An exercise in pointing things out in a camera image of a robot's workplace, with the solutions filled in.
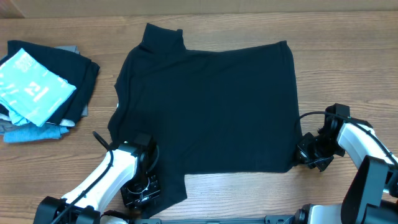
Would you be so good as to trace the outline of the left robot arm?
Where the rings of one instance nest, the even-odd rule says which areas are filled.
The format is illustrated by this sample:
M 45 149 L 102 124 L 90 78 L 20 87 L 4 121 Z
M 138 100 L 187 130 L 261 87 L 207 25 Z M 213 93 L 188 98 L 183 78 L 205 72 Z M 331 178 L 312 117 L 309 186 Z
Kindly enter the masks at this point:
M 149 206 L 160 196 L 153 172 L 159 147 L 151 135 L 139 133 L 118 147 L 109 145 L 98 133 L 93 135 L 106 149 L 103 161 L 62 198 L 45 197 L 37 207 L 34 224 L 133 223 L 122 213 L 106 210 L 114 196 L 121 193 L 125 207 L 133 210 Z

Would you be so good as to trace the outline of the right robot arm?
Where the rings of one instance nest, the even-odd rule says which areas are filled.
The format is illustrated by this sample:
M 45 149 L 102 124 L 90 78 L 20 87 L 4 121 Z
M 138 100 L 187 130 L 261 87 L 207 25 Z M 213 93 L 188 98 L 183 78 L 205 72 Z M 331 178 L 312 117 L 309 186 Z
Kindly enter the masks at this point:
M 297 160 L 324 171 L 335 155 L 349 155 L 357 173 L 340 204 L 307 204 L 287 223 L 397 223 L 397 157 L 377 138 L 365 120 L 350 115 L 349 106 L 334 104 L 322 111 L 324 125 L 317 136 L 307 133 L 297 144 Z

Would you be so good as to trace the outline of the black t-shirt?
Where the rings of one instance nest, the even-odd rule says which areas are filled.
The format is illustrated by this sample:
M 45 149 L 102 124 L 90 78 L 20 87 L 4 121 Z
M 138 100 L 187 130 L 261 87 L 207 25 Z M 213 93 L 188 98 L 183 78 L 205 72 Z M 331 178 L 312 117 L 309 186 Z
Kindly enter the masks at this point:
M 224 52 L 188 50 L 182 30 L 146 25 L 117 82 L 113 143 L 154 137 L 160 196 L 149 218 L 186 199 L 187 174 L 284 173 L 302 132 L 286 42 Z

